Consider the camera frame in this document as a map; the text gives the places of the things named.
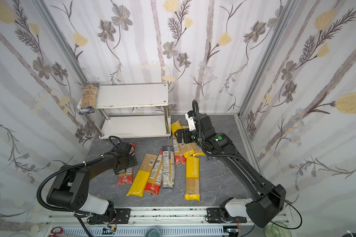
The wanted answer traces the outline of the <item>yellow-end spaghetti pack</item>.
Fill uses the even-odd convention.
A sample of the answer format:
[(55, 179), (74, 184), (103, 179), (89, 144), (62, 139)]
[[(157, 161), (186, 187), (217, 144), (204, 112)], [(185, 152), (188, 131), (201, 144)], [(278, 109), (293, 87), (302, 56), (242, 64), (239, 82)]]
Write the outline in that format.
[(147, 185), (151, 172), (154, 168), (154, 165), (157, 161), (158, 156), (152, 154), (146, 154), (141, 166), (136, 174), (136, 177), (126, 194), (127, 197), (129, 196), (136, 196), (136, 197), (143, 197), (144, 189)]

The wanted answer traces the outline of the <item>blue clear label spaghetti pack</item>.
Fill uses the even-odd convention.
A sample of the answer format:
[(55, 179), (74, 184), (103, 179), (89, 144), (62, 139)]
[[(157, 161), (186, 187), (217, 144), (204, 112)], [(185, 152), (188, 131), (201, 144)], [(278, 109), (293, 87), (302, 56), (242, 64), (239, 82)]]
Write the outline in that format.
[(173, 189), (175, 183), (175, 160), (173, 147), (163, 146), (163, 189)]

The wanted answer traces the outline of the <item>dark blue-top spaghetti pack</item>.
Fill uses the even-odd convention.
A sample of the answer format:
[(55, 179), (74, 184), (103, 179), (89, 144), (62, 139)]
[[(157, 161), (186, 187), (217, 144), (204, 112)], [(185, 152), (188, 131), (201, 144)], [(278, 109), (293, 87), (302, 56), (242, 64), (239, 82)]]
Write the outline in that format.
[(88, 83), (83, 87), (79, 114), (92, 114), (96, 111), (99, 83)]

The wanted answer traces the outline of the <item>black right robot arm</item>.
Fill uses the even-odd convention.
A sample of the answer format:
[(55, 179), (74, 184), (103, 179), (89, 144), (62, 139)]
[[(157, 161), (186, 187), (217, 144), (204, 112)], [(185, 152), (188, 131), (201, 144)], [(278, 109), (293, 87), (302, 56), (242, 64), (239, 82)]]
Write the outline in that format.
[(196, 143), (203, 153), (218, 158), (247, 189), (250, 202), (245, 204), (246, 214), (258, 227), (266, 227), (283, 211), (286, 190), (264, 178), (239, 153), (233, 141), (224, 133), (216, 132), (207, 114), (199, 112), (196, 100), (186, 114), (189, 128), (174, 132), (178, 143)]

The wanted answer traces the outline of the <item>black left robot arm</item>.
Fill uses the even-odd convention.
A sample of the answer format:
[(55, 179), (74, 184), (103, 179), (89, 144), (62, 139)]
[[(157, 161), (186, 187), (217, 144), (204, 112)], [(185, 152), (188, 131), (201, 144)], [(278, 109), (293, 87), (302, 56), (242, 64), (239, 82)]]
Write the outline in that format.
[(64, 165), (48, 176), (38, 187), (38, 203), (51, 211), (73, 212), (76, 217), (88, 217), (90, 225), (110, 224), (120, 220), (121, 211), (110, 200), (89, 193), (90, 181), (113, 170), (115, 175), (136, 166), (135, 148), (117, 136), (109, 136), (112, 149), (97, 159), (76, 165)]

